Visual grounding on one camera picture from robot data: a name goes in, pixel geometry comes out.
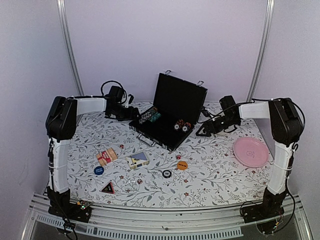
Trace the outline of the black poker case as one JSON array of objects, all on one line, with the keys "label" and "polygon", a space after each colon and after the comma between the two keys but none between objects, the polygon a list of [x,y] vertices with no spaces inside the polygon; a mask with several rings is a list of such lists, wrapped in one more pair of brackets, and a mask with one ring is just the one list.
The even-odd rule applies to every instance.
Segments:
[{"label": "black poker case", "polygon": [[[139,124],[140,118],[138,118],[131,121],[129,126],[139,133],[138,139],[144,136],[153,144],[174,151],[194,129],[207,92],[208,89],[200,84],[160,73],[152,107],[157,108],[157,113],[160,113],[161,117],[155,122],[147,120],[143,124]],[[183,132],[182,128],[175,130],[174,125],[178,120],[189,122],[191,129],[188,132]]]}]

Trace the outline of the red card deck box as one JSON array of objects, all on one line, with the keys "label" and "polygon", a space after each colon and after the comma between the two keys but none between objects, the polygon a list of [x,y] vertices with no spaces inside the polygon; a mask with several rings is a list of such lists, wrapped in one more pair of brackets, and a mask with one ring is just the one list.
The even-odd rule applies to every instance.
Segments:
[{"label": "red card deck box", "polygon": [[118,156],[113,148],[108,148],[96,155],[97,161],[101,167],[118,159]]}]

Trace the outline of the blue card deck box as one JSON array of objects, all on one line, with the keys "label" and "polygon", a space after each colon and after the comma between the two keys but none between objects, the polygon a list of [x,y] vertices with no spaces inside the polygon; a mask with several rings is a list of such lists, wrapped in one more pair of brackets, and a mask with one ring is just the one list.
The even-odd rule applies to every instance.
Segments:
[{"label": "blue card deck box", "polygon": [[127,156],[126,160],[130,170],[140,168],[150,163],[147,155],[143,151]]}]

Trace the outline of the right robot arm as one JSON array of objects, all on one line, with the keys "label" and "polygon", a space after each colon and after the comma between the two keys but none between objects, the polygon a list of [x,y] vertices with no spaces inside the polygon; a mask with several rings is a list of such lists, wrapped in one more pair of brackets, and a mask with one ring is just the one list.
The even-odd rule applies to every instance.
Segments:
[{"label": "right robot arm", "polygon": [[240,125],[241,120],[245,119],[269,119],[275,141],[275,156],[265,193],[273,198],[286,194],[294,152],[298,148],[298,141],[306,124],[301,108],[289,97],[235,103],[231,95],[223,97],[220,106],[222,111],[210,115],[209,119],[203,121],[196,135],[210,137],[230,126]]}]

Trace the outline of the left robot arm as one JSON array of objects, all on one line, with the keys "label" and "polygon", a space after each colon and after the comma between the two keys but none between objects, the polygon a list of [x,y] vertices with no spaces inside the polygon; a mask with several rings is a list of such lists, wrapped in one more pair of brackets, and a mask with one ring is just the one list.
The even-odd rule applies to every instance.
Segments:
[{"label": "left robot arm", "polygon": [[45,122],[49,141],[50,195],[70,193],[67,180],[69,145],[76,132],[77,117],[91,113],[114,115],[118,121],[136,120],[140,116],[136,107],[125,107],[112,97],[55,97]]}]

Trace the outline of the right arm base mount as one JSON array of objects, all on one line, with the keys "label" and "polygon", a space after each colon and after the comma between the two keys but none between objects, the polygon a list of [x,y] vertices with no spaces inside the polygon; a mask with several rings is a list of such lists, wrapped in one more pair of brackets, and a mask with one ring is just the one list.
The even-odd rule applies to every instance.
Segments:
[{"label": "right arm base mount", "polygon": [[242,205],[239,213],[243,217],[245,223],[257,222],[272,218],[272,220],[258,223],[256,225],[260,233],[264,235],[274,234],[280,225],[285,213],[282,206],[282,201],[279,197],[267,195],[263,197],[260,204],[249,206]]}]

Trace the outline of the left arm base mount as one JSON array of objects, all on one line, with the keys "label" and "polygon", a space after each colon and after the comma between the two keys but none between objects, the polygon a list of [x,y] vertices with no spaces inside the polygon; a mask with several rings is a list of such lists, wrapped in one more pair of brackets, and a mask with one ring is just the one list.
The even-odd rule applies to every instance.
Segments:
[{"label": "left arm base mount", "polygon": [[88,223],[91,217],[92,208],[90,206],[83,208],[82,205],[61,199],[51,199],[48,212],[51,215],[64,219]]}]

